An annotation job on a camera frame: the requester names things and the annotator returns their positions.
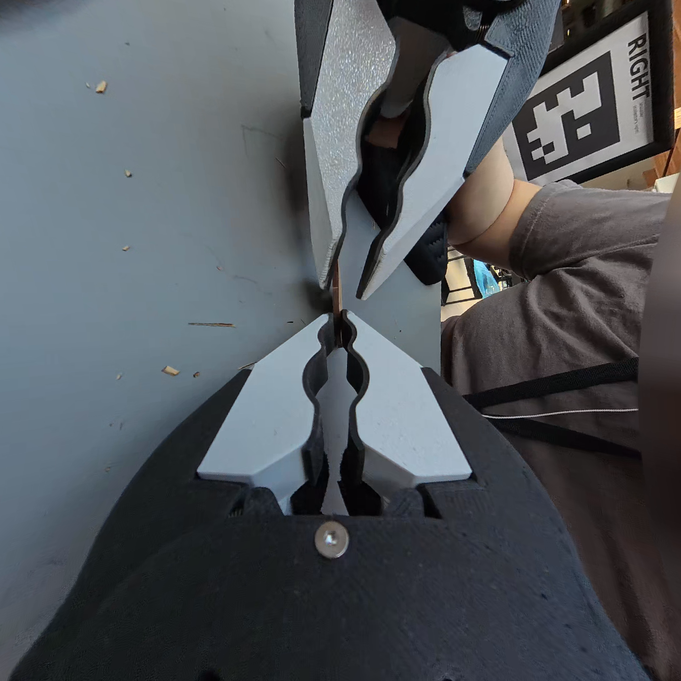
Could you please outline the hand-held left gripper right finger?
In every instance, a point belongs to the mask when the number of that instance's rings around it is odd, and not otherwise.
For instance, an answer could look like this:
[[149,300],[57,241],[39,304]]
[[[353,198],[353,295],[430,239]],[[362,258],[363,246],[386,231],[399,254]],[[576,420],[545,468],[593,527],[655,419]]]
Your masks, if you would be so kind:
[[355,313],[342,313],[349,408],[342,498],[349,515],[380,515],[401,490],[469,480],[471,466],[423,366]]

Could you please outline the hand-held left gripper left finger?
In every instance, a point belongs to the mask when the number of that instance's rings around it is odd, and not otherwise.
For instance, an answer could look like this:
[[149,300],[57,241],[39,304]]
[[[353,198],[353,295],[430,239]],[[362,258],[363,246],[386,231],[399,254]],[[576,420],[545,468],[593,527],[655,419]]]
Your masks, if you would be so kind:
[[198,477],[268,489],[282,512],[293,515],[295,494],[313,489],[326,462],[317,396],[335,348],[333,317],[323,314],[257,362]]

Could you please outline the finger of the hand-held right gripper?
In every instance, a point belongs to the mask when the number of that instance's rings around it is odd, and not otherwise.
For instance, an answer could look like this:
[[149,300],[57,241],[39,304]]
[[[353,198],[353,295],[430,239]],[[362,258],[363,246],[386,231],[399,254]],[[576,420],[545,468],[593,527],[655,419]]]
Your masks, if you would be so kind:
[[506,69],[482,45],[433,64],[420,106],[423,141],[398,181],[390,225],[370,247],[356,298],[367,300],[391,276],[464,183],[464,170]]
[[396,39],[377,1],[302,2],[302,128],[312,254],[329,289],[359,179],[361,136],[386,89]]

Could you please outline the thin wooden stick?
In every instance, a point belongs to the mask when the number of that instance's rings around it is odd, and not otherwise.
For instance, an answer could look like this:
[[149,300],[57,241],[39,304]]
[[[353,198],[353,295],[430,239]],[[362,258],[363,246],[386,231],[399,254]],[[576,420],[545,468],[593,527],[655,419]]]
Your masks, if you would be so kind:
[[339,260],[334,263],[332,280],[331,280],[331,293],[332,293],[332,311],[333,311],[333,321],[334,321],[334,336],[335,343],[338,348],[343,346],[343,328],[342,328],[342,310],[343,310],[343,295],[342,295],[342,285],[341,285],[341,274],[339,268]]

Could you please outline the person's right forearm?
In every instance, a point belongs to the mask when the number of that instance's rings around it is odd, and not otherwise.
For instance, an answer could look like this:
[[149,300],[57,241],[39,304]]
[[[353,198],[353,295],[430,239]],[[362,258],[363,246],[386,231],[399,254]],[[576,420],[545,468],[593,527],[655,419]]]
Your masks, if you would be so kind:
[[498,139],[445,208],[448,243],[465,256],[509,269],[511,237],[540,190],[515,178]]

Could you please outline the person's right hand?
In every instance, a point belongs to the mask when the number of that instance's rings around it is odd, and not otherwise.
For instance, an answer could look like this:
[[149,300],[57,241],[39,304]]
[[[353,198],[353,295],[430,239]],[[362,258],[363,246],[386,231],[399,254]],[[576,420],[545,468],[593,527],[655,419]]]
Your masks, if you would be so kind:
[[379,115],[364,134],[364,141],[375,147],[396,149],[408,117],[408,112],[392,118]]

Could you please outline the framed right marker sign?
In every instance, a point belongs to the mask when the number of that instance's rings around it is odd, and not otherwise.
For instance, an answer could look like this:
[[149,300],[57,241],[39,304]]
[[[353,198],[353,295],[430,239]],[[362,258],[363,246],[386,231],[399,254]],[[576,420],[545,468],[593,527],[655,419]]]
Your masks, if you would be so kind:
[[503,135],[514,174],[592,180],[674,141],[672,1],[563,1],[563,42]]

